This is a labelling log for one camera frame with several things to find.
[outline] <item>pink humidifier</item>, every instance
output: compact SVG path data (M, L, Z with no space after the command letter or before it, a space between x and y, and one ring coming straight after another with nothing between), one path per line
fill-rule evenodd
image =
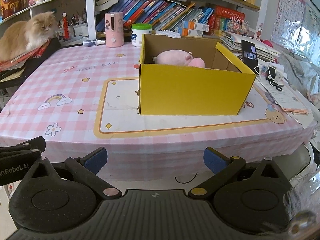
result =
M106 45L110 48L120 47L123 40L123 12L105 14Z

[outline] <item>pink checkered tablecloth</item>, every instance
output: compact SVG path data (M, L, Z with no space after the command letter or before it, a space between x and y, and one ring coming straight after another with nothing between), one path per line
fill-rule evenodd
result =
M314 124L303 129L276 106L273 113L282 122L273 122L268 102L255 88L235 117L140 116L134 93L139 57L140 48L130 43L120 48L60 49L1 112L1 146L43 136L47 141L43 155L51 162L105 147L108 163L98 175L128 181L207 171L206 147L250 162L291 154L311 137Z

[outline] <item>cat's head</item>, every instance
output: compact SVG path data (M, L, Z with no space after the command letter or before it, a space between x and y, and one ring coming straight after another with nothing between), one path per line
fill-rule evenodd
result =
M53 38L57 32L58 25L53 12L39 13L30 19L30 26L34 34Z

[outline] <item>white bottle cap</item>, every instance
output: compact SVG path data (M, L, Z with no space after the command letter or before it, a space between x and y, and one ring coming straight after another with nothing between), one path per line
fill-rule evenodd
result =
M103 41L103 40L98 40L97 41L98 45L101 45L101 44L106 44L106 41Z

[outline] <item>ribbed gray surface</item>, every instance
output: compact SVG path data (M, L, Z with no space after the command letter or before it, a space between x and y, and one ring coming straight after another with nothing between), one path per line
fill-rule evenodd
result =
M251 240L223 224L205 201L183 190L128 190L104 201L81 227L43 235L18 230L10 240Z

